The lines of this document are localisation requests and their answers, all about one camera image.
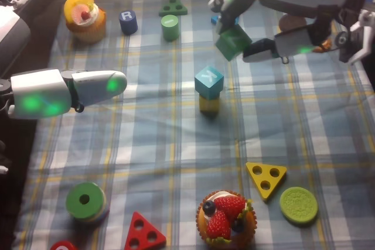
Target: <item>blueberry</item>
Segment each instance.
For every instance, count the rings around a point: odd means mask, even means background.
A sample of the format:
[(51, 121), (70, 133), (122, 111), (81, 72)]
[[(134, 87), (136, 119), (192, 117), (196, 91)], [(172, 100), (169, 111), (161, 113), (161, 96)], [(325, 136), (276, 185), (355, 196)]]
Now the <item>blueberry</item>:
[(215, 213), (215, 210), (216, 210), (216, 206), (215, 206), (215, 203), (212, 200), (207, 200), (204, 203), (204, 205), (203, 205), (203, 212), (207, 216), (213, 215), (213, 213)]
[(235, 232), (243, 232), (245, 229), (244, 220), (235, 219), (231, 224), (231, 229)]

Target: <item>checkered fabric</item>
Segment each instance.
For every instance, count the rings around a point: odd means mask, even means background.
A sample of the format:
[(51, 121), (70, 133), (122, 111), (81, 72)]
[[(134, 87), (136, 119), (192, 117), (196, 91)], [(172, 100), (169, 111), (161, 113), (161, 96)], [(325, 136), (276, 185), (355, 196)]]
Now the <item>checkered fabric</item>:
[[(49, 249), (69, 240), (79, 249), (120, 250), (132, 213), (166, 237), (166, 249), (207, 249), (196, 209), (212, 191), (254, 200), (253, 249), (375, 249), (375, 95), (360, 63), (338, 53), (227, 62), (213, 44), (208, 0), (182, 0), (180, 38), (162, 38), (161, 2), (102, 5), (107, 37), (75, 42), (62, 18), (50, 67), (119, 70), (128, 87), (112, 100), (40, 120), (30, 159), (14, 249)], [(118, 14), (137, 14), (139, 29), (123, 36)], [(281, 13), (256, 3), (240, 17), (253, 40), (273, 37)], [(220, 113), (199, 112), (194, 76), (206, 66), (224, 74)], [(246, 162), (288, 168), (286, 181), (263, 203)], [(65, 209), (69, 190), (97, 183), (110, 202), (98, 228), (78, 228)], [(279, 198), (289, 187), (316, 196), (318, 219), (291, 225)]]

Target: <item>red triangle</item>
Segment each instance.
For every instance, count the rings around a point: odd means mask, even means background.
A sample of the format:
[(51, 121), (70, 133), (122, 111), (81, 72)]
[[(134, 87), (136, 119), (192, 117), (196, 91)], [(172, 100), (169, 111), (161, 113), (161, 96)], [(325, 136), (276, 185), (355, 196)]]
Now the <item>red triangle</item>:
[(165, 244), (165, 236), (140, 213), (134, 212), (124, 250), (149, 250), (162, 247)]

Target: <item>lime green round disc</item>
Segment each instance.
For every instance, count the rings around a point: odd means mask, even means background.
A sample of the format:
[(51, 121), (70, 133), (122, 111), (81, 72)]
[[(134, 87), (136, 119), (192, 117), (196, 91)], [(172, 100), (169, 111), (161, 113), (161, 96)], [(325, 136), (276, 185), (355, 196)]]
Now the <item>lime green round disc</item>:
[(302, 187), (285, 190), (280, 197), (280, 208), (290, 222), (301, 225), (313, 221), (318, 213), (315, 196)]
[(166, 41), (176, 40), (180, 35), (178, 18), (175, 15), (166, 15), (162, 18), (163, 37)]
[(66, 197), (67, 211), (78, 220), (97, 215), (105, 202), (104, 193), (94, 183), (81, 183), (73, 187)]

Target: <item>strawberry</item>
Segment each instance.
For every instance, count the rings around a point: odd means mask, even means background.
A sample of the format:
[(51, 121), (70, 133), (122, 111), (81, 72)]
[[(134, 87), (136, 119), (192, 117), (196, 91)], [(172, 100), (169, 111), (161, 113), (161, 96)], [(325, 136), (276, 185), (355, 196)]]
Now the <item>strawberry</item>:
[(239, 196), (225, 196), (214, 200), (216, 209), (224, 211), (230, 222), (237, 219), (238, 215), (246, 207), (246, 200)]
[(207, 226), (207, 235), (211, 239), (222, 237), (230, 240), (230, 223), (224, 212), (215, 212)]
[(90, 13), (86, 12), (86, 11), (82, 11), (81, 13), (81, 17), (82, 17), (82, 20), (87, 20), (89, 19), (91, 16), (90, 16)]

